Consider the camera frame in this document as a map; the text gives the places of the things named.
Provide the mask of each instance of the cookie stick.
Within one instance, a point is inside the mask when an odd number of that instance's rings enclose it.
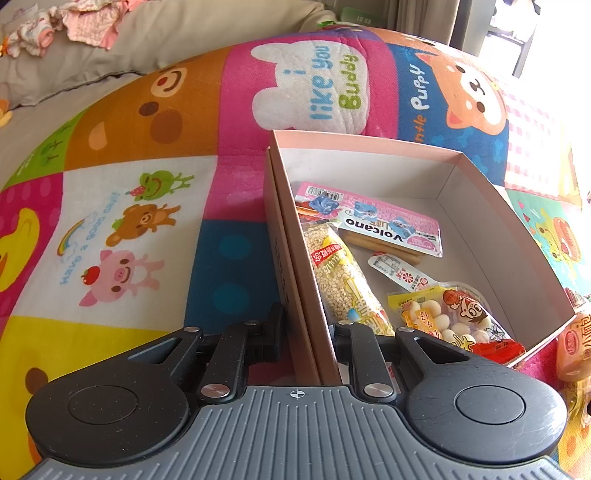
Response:
[[[421,262],[421,256],[423,254],[419,252],[411,252],[407,249],[401,249],[388,242],[380,241],[378,239],[371,238],[370,236],[361,235],[360,233],[350,232],[348,230],[341,229],[340,237],[346,242],[359,247],[367,248],[372,251],[381,251],[387,254],[395,255],[396,257],[404,260],[415,266]]]

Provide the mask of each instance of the beige pillow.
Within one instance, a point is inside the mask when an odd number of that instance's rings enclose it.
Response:
[[[39,8],[64,0],[37,0]],[[0,11],[3,25],[34,0],[12,0]],[[311,31],[335,20],[312,0],[151,0],[123,20],[109,51],[67,39],[57,32],[41,59],[27,52],[0,58],[0,98],[11,108],[35,105],[57,92],[125,72],[148,73],[179,60],[260,38]]]

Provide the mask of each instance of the cardboard box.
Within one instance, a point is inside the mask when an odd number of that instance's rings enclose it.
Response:
[[[340,375],[293,201],[302,181],[355,192],[439,221],[443,258],[419,265],[431,278],[479,290],[491,314],[532,354],[574,316],[539,247],[497,189],[462,153],[384,138],[274,131],[265,201],[275,269],[290,315],[290,348],[299,381]],[[401,291],[367,264],[372,252],[350,245],[394,327],[387,294]]]

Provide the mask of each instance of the rainbow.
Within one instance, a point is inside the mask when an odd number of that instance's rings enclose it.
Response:
[[[83,223],[84,223],[84,219],[80,220],[80,222],[75,224],[72,228],[70,228],[66,232],[66,234],[64,235],[64,238],[61,239],[60,244],[57,246],[57,256],[58,257],[62,257],[63,254],[66,253],[66,250],[70,246],[70,244],[68,243],[70,238],[72,238],[72,235],[74,234],[74,232],[76,230],[78,230],[82,226]]]

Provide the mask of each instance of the pink clothing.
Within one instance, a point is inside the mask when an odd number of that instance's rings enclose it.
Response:
[[[55,31],[67,30],[68,38],[109,50],[118,36],[125,14],[145,0],[70,0],[60,7],[39,11],[8,36],[7,53],[18,57],[24,48],[42,57]]]

